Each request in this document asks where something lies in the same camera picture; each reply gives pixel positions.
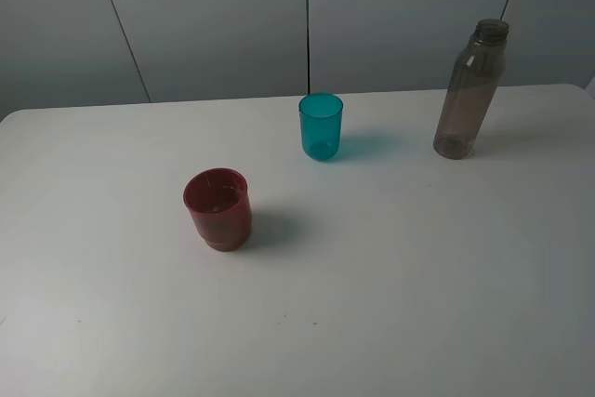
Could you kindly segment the teal transparent plastic cup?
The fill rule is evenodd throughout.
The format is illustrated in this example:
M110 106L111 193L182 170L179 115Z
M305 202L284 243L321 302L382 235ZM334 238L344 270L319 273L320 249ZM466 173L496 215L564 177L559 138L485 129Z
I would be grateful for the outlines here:
M329 93L312 93L298 104L301 143L311 159L326 161L338 151L343 102Z

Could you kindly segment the smoky transparent plastic bottle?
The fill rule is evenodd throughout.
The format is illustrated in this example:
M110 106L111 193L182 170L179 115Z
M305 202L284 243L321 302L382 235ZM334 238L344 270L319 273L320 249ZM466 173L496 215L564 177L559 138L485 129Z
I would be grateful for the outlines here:
M461 160L471 153L505 71L508 35L505 21L481 20L459 53L433 140L440 156Z

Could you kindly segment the red plastic cup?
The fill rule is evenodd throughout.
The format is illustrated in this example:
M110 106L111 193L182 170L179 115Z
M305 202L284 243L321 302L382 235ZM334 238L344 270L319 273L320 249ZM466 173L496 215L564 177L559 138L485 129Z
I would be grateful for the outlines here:
M186 185L183 202L205 243L219 252L240 248L252 230L246 179L224 167L197 174Z

